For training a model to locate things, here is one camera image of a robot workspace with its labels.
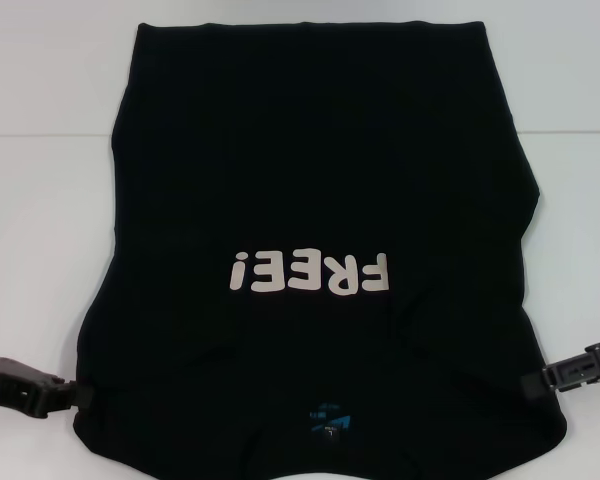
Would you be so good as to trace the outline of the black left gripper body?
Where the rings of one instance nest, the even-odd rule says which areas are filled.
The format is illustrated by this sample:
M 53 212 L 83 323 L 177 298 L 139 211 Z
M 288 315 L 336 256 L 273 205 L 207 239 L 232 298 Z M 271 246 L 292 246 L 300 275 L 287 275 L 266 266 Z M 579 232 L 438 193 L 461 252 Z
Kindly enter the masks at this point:
M 0 407 L 26 416 L 47 416 L 54 385 L 50 374 L 0 357 Z

